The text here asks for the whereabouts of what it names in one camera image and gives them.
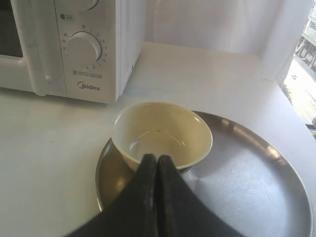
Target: white countertop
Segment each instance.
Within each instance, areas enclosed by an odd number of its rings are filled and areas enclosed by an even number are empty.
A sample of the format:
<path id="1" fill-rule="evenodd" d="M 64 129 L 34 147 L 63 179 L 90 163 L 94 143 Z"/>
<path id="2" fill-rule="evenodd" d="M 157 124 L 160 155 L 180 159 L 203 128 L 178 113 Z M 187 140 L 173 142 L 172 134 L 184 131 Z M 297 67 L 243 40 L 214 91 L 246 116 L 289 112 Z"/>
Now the white countertop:
<path id="1" fill-rule="evenodd" d="M 0 89 L 1 236 L 61 237 L 96 215 L 95 168 L 112 122 L 144 101 L 250 128 L 287 158 L 316 205 L 316 141 L 257 57 L 146 43 L 112 105 Z"/>

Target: microwave handle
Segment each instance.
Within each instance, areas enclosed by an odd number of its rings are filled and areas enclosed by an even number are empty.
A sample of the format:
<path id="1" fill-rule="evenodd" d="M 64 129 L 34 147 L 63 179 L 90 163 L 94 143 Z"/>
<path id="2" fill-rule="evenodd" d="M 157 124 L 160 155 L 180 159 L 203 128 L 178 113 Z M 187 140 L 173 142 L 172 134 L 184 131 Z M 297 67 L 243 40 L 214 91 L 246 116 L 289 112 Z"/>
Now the microwave handle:
<path id="1" fill-rule="evenodd" d="M 49 80 L 46 79 L 41 63 L 40 47 L 36 37 L 36 24 L 30 0 L 11 0 L 23 57 L 25 58 L 31 86 L 35 94 L 48 94 Z"/>

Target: control panel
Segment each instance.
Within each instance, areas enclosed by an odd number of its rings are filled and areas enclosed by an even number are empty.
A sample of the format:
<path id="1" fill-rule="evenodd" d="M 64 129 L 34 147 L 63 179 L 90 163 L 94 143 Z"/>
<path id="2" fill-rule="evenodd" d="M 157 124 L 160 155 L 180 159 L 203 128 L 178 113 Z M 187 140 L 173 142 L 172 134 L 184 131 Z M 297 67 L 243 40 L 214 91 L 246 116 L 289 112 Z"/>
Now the control panel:
<path id="1" fill-rule="evenodd" d="M 115 101 L 116 1 L 55 0 L 55 6 L 68 97 Z"/>

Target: midea logo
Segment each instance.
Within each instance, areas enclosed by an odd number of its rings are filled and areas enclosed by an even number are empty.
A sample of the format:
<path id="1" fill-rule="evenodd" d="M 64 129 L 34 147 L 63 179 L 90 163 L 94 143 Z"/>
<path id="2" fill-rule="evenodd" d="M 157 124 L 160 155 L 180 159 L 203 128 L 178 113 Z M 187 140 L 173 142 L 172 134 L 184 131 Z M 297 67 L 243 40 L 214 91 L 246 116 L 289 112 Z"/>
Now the midea logo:
<path id="1" fill-rule="evenodd" d="M 85 84 L 85 83 L 82 82 L 82 81 L 79 81 L 79 82 L 78 82 L 78 87 L 79 87 L 80 89 L 100 90 L 100 88 L 95 87 L 95 86 L 92 86 L 92 85 Z"/>

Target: tray rim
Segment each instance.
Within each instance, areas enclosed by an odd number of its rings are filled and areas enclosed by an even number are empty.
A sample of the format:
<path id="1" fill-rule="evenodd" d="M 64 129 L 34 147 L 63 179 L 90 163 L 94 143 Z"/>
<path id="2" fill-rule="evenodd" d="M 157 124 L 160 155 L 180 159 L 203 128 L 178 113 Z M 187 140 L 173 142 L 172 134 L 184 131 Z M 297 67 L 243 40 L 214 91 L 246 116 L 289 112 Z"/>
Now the tray rim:
<path id="1" fill-rule="evenodd" d="M 309 211 L 310 211 L 310 216 L 311 216 L 311 222 L 310 222 L 310 234 L 308 237 L 314 237 L 313 236 L 313 233 L 314 233 L 314 210 L 313 210 L 313 206 L 312 206 L 312 203 L 311 203 L 311 200 L 310 200 L 310 197 L 309 197 L 309 194 L 306 190 L 306 187 L 300 177 L 300 175 L 298 174 L 298 172 L 296 171 L 296 169 L 292 166 L 292 164 L 283 156 L 283 154 L 281 152 L 279 152 L 278 149 L 276 149 L 273 145 L 271 145 L 267 140 L 265 140 L 264 138 L 262 138 L 261 136 L 259 136 L 257 133 L 255 133 L 254 131 L 252 131 L 251 129 L 245 127 L 244 125 L 241 125 L 240 123 L 238 122 L 235 122 L 233 120 L 230 120 L 228 118 L 225 118 L 225 117 L 222 117 L 222 116 L 219 116 L 219 115 L 215 115 L 215 114 L 211 114 L 211 113 L 207 113 L 207 112 L 201 112 L 201 111 L 194 111 L 192 110 L 192 112 L 196 113 L 198 116 L 199 114 L 202 114 L 203 116 L 211 116 L 211 117 L 216 117 L 218 119 L 226 119 L 228 120 L 229 122 L 233 122 L 235 124 L 237 124 L 238 126 L 240 126 L 242 129 L 252 133 L 253 135 L 255 135 L 257 138 L 259 139 L 262 139 L 263 141 L 265 141 L 267 144 L 269 144 L 272 148 L 274 148 L 279 154 L 280 156 L 286 161 L 286 163 L 290 166 L 290 168 L 292 169 L 292 171 L 295 173 L 295 175 L 297 176 L 297 178 L 299 179 L 303 189 L 304 189 L 304 192 L 305 192 L 305 195 L 306 195 L 306 198 L 307 198 L 307 201 L 308 201 L 308 204 L 309 204 Z M 102 149 L 102 152 L 99 156 L 99 159 L 98 159 L 98 162 L 97 162 L 97 166 L 96 166 L 96 171 L 95 171 L 95 185 L 96 185 L 96 193 L 97 193 L 97 202 L 98 202 L 98 206 L 99 206 L 99 209 L 100 209 L 100 212 L 102 212 L 104 210 L 104 207 L 103 207 L 103 204 L 101 202 L 101 195 L 100 195 L 100 188 L 99 188 L 99 171 L 100 171 L 100 166 L 101 166 L 101 162 L 103 161 L 104 159 L 104 156 L 103 154 L 106 152 L 106 150 L 108 149 L 108 147 L 110 146 L 110 144 L 113 143 L 112 142 L 112 138 L 110 138 L 104 148 Z"/>

